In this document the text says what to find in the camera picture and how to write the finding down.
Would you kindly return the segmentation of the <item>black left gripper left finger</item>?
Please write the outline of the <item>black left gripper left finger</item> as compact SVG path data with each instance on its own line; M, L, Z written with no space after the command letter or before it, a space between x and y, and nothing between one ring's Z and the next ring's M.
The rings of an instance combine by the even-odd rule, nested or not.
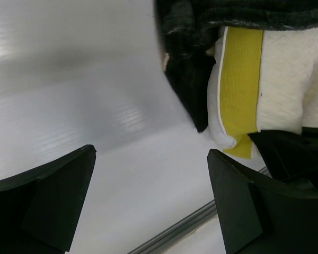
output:
M96 161L85 145L0 180L0 253L70 250Z

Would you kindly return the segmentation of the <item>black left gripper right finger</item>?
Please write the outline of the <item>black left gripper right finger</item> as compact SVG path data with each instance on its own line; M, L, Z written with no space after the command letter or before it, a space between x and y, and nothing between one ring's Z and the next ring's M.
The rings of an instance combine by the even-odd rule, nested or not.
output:
M318 192L282 183L218 150L207 156L227 253L318 253Z

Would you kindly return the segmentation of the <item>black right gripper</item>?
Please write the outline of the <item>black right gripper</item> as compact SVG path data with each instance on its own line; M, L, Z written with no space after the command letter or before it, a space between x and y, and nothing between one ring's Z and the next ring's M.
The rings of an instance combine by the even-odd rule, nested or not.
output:
M284 183L304 181L318 189L318 128L301 134L265 130L249 134L272 178Z

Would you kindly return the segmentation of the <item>cream pillow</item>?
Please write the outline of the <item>cream pillow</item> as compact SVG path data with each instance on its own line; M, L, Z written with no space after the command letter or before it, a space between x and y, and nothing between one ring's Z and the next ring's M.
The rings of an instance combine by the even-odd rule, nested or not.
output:
M318 128L318 28L225 26L214 49L207 111L219 150L251 159L258 150L250 133Z

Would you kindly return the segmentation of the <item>black floral pillowcase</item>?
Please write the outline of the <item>black floral pillowcase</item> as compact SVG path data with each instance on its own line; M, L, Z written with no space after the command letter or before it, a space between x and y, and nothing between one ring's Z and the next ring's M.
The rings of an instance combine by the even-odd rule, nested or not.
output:
M209 50L222 26L297 31L318 28L318 1L155 1L164 73L198 132L208 127Z

